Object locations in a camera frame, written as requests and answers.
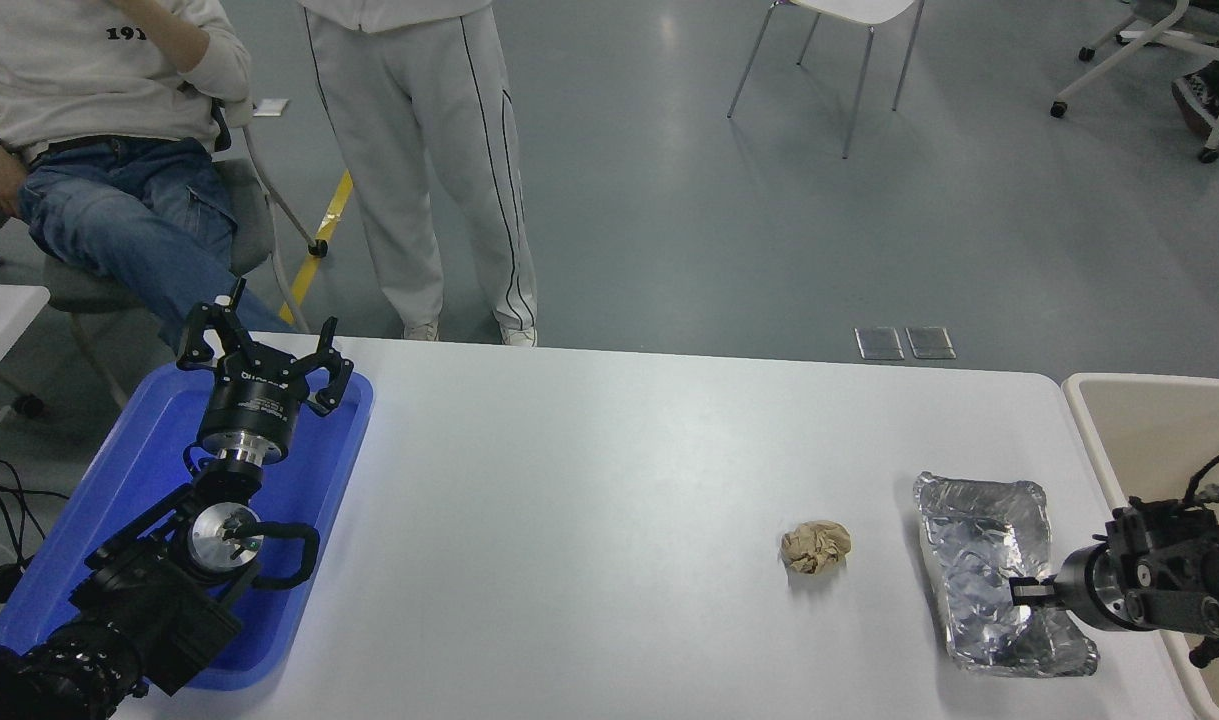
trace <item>standing person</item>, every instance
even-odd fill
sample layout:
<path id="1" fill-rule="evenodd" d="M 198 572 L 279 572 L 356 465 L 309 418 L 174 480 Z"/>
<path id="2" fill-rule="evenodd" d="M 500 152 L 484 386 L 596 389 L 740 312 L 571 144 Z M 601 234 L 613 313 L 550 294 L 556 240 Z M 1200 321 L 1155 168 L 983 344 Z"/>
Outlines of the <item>standing person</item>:
<path id="1" fill-rule="evenodd" d="M 505 345 L 538 345 L 516 119 L 491 0 L 299 0 L 382 291 L 439 340 L 444 269 L 425 156 L 466 214 Z"/>
<path id="2" fill-rule="evenodd" d="M 0 210 L 123 283 L 176 347 L 193 306 L 235 283 L 212 101 L 247 95 L 217 0 L 0 0 Z M 252 294 L 238 313 L 290 331 Z"/>

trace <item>yellow floor tape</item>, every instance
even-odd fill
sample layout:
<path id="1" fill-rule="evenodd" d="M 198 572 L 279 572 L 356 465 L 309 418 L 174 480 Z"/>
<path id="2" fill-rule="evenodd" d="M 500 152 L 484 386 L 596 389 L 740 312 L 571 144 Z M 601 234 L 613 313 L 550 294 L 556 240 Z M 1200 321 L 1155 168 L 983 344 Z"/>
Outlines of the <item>yellow floor tape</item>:
<path id="1" fill-rule="evenodd" d="M 334 238 L 334 229 L 338 228 L 338 223 L 343 219 L 343 208 L 347 207 L 347 200 L 352 196 L 352 173 L 343 173 L 343 179 L 338 182 L 338 190 L 334 191 L 334 199 L 329 201 L 329 208 L 325 210 L 325 218 L 321 221 L 321 228 L 316 231 L 316 240 L 329 242 Z M 321 268 L 321 258 L 316 258 L 315 255 L 308 253 L 306 258 L 302 259 L 301 268 L 297 268 L 297 274 L 293 279 L 293 297 L 297 301 L 297 305 L 302 305 L 302 301 L 307 297 L 307 290 L 311 288 L 311 283 L 316 279 L 316 269 Z M 280 306 L 280 319 L 285 323 L 293 324 L 293 313 L 289 311 L 289 303 Z"/>

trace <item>beige bin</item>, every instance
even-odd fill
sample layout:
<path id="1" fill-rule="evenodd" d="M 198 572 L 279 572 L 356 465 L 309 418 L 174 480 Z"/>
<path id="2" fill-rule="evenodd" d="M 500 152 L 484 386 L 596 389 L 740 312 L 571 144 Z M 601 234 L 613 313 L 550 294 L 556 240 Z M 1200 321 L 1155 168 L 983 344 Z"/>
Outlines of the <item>beige bin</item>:
<path id="1" fill-rule="evenodd" d="M 1191 475 L 1219 454 L 1219 381 L 1204 378 L 1076 374 L 1062 384 L 1089 459 L 1112 507 L 1129 496 L 1176 499 Z M 1202 484 L 1219 482 L 1219 465 Z M 1219 506 L 1213 506 L 1218 514 Z M 1165 635 L 1165 647 L 1197 715 L 1219 720 L 1219 659 L 1186 660 L 1197 635 Z"/>

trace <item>white sneaker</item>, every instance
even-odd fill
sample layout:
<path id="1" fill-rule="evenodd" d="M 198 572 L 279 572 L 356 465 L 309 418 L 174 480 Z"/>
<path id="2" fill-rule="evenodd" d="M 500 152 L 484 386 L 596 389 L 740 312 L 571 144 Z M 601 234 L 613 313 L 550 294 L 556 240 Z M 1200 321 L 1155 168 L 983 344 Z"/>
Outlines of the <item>white sneaker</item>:
<path id="1" fill-rule="evenodd" d="M 523 331 L 513 331 L 510 328 L 502 328 L 499 325 L 501 331 L 503 331 L 503 345 L 510 345 L 513 347 L 536 347 L 538 346 L 538 329 L 533 325 Z"/>
<path id="2" fill-rule="evenodd" d="M 403 325 L 403 340 L 421 340 L 423 342 L 440 340 L 440 320 L 432 320 L 421 325 Z"/>

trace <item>human hand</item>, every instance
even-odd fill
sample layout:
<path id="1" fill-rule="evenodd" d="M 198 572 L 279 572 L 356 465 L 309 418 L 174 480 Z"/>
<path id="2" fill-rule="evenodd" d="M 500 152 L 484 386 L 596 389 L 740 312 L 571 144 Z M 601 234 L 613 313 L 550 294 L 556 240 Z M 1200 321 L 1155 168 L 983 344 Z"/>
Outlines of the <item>human hand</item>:
<path id="1" fill-rule="evenodd" d="M 0 211 L 10 218 L 18 218 L 18 190 L 27 179 L 27 168 L 0 147 Z"/>

